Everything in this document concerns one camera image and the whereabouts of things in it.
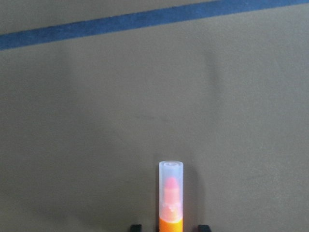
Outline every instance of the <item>pink tip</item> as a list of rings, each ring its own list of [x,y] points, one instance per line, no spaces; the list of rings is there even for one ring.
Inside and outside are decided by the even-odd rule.
[[[166,189],[178,189],[179,185],[175,177],[170,177],[165,181],[164,187]]]

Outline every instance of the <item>blue tape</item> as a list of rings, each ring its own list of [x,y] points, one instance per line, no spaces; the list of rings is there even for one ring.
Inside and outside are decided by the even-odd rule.
[[[302,3],[309,0],[219,0],[124,14],[0,35],[0,50]]]

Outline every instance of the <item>marker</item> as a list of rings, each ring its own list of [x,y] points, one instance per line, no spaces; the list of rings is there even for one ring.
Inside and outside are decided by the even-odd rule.
[[[159,230],[183,232],[183,163],[159,163]]]

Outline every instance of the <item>orange marker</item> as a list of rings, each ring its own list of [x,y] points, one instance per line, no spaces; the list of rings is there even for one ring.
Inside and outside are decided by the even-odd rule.
[[[159,230],[183,232],[183,163],[159,164]]]

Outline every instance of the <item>orange base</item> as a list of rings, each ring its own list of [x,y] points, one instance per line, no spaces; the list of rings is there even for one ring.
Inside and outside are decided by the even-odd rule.
[[[176,223],[171,223],[160,218],[159,232],[183,232],[183,219]]]

